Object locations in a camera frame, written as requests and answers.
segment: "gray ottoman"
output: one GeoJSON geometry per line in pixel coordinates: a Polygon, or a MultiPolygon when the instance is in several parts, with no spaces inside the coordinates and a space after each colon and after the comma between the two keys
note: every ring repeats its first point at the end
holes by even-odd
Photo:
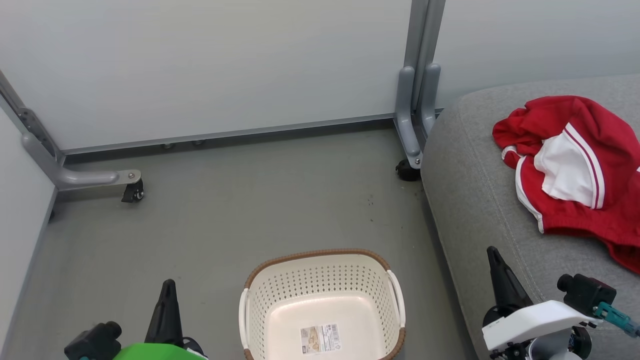
{"type": "MultiPolygon", "coordinates": [[[[640,275],[614,262],[591,238],[543,235],[515,194],[514,170],[500,158],[493,125],[525,102],[579,95],[599,102],[640,135],[640,75],[501,86],[462,97],[444,110],[427,139],[422,181],[467,328],[480,359],[489,351],[482,320],[493,305],[486,248],[496,246],[532,300],[562,301],[562,274],[581,273],[618,290],[615,307],[640,321],[640,275]]],[[[608,323],[590,329],[590,359],[640,359],[640,339],[608,323]]]]}

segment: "gray floor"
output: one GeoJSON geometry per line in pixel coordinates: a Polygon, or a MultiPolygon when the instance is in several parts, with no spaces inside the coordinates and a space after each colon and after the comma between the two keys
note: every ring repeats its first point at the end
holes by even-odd
{"type": "Polygon", "coordinates": [[[395,131],[377,128],[72,165],[138,168],[146,197],[59,196],[7,359],[64,359],[75,335],[108,320],[123,345],[143,341],[167,278],[185,336],[212,360],[244,359],[237,306],[249,273],[335,247],[373,250],[397,274],[408,317],[400,359],[475,359],[422,185],[394,174],[402,157],[395,131]]]}

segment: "barcode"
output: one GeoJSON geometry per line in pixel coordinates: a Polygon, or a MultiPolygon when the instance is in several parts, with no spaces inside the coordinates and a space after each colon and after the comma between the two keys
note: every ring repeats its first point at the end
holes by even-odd
{"type": "Polygon", "coordinates": [[[333,333],[333,340],[340,341],[340,336],[338,336],[338,325],[331,325],[331,332],[333,333]]]}

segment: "white robot part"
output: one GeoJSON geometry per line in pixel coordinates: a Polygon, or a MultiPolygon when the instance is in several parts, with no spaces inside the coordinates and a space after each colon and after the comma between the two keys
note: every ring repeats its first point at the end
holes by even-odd
{"type": "Polygon", "coordinates": [[[499,318],[483,327],[482,332],[489,350],[503,351],[508,343],[521,343],[569,329],[580,322],[600,324],[602,320],[586,316],[563,302],[549,300],[499,318]]]}

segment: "whiteboard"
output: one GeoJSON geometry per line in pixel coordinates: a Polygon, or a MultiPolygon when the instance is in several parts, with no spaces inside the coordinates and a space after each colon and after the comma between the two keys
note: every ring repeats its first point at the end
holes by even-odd
{"type": "Polygon", "coordinates": [[[635,0],[447,0],[437,108],[497,85],[640,72],[635,0]]]}
{"type": "Polygon", "coordinates": [[[411,0],[4,0],[0,67],[60,149],[394,112],[411,0]]]}
{"type": "Polygon", "coordinates": [[[22,135],[4,112],[8,105],[0,102],[1,354],[54,186],[22,148],[22,135]]]}

